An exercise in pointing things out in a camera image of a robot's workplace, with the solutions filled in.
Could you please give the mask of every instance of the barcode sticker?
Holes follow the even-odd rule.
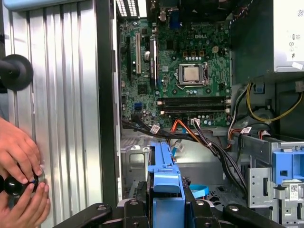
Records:
[[[245,133],[245,134],[248,134],[248,133],[251,131],[251,128],[252,128],[252,127],[247,127],[247,128],[245,129],[244,133]]]
[[[297,184],[290,185],[289,200],[299,200],[299,186]]]
[[[153,127],[151,128],[150,132],[152,134],[157,134],[157,132],[160,130],[160,126],[157,126],[157,125],[153,125]]]
[[[299,70],[302,70],[302,69],[303,69],[303,65],[302,65],[302,64],[299,64],[299,63],[296,63],[296,62],[293,62],[291,66],[292,66],[293,68],[296,68],[296,69],[299,69]]]
[[[180,152],[184,150],[184,146],[180,142],[176,142],[174,147]]]
[[[298,10],[298,17],[304,17],[304,9]]]

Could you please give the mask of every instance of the capacitor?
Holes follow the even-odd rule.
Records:
[[[145,61],[150,61],[150,51],[146,51],[143,55]]]

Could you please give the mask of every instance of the aluminum panel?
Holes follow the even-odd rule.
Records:
[[[103,201],[95,1],[3,14],[6,55],[34,68],[31,86],[9,91],[9,119],[41,151],[52,202],[41,227],[49,228]]]

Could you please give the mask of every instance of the expansion slot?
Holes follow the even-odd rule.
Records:
[[[150,39],[150,82],[151,87],[157,87],[157,49],[156,49],[156,38],[151,37]]]
[[[136,46],[136,73],[138,75],[142,72],[142,63],[141,63],[141,34],[136,33],[135,35],[135,46]]]
[[[127,75],[128,79],[132,81],[132,57],[131,57],[131,37],[126,39],[127,45]]]

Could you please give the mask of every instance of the ram slot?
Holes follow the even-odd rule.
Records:
[[[204,104],[224,104],[226,103],[225,96],[211,97],[178,97],[178,98],[159,98],[158,105],[165,106],[185,106],[185,105],[204,105]]]
[[[131,37],[127,37],[127,76],[132,81]]]
[[[161,107],[161,114],[194,114],[194,113],[224,113],[224,105],[187,106],[187,107]]]
[[[141,63],[141,34],[136,33],[135,35],[135,45],[136,45],[136,73],[138,75],[142,72],[142,63]]]
[[[156,59],[157,59],[157,49],[156,49],[156,38],[150,38],[150,82],[151,87],[157,87],[157,66],[156,66]]]

